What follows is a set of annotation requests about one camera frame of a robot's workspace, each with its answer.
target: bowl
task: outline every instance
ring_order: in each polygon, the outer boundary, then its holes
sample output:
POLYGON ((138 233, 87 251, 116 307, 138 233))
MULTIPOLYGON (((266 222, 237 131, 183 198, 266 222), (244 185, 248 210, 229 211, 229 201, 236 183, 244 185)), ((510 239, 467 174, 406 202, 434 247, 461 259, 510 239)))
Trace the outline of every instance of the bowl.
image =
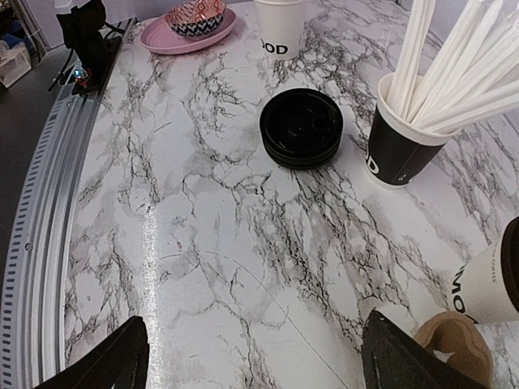
POLYGON ((194 38, 220 27, 224 11, 222 0, 194 0, 173 8, 166 14, 165 21, 178 35, 194 38))

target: pink plate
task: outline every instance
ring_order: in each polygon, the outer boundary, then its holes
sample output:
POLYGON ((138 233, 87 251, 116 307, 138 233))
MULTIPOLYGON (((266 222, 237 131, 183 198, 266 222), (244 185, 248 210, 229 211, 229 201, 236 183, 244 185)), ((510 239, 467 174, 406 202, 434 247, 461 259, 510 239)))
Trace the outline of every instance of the pink plate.
POLYGON ((185 54, 205 49, 224 39, 233 30, 236 14, 225 10, 224 21, 215 32, 196 40, 175 34, 164 20, 164 16, 153 20, 140 34, 140 43, 157 54, 185 54))

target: plastic cup lid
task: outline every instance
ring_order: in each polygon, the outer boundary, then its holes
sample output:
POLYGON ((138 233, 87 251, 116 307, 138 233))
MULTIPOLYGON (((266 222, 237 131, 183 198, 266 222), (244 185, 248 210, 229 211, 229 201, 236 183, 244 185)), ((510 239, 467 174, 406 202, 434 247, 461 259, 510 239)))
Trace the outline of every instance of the plastic cup lid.
POLYGON ((291 89, 265 106, 259 128, 267 153, 291 169, 313 169, 339 147, 342 114, 333 100, 311 89, 291 89))

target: marble table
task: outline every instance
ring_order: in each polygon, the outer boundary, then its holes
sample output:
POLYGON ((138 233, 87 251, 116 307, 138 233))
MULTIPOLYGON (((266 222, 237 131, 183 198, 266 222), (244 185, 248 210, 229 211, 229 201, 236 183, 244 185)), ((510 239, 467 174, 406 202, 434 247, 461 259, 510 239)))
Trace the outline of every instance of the marble table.
MULTIPOLYGON (((403 190, 364 169, 375 86, 407 14, 389 0, 310 0, 299 58, 263 56, 252 3, 220 44, 156 56, 135 26, 97 116, 68 263, 66 360, 144 317, 150 388, 360 388, 373 308, 413 334, 453 272, 519 214, 519 135, 467 128, 403 190), (337 157, 294 172, 261 143, 262 107, 314 88, 341 107, 337 157)), ((437 46, 428 41, 426 56, 437 46)), ((519 387, 519 325, 480 327, 495 387, 519 387)))

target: paper cup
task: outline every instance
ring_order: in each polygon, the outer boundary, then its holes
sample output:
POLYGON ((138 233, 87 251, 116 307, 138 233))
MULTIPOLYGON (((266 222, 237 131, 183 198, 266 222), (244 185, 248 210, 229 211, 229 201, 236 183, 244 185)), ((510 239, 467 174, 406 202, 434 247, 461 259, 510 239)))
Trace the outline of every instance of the paper cup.
POLYGON ((295 2, 255 0, 261 45, 268 58, 295 58, 301 48, 306 0, 295 2))
POLYGON ((386 102, 394 74, 379 82, 367 146, 367 168, 375 182, 396 189, 411 182, 455 135, 431 135, 399 118, 386 102))
POLYGON ((454 276, 448 306, 475 323, 519 320, 519 218, 454 276))

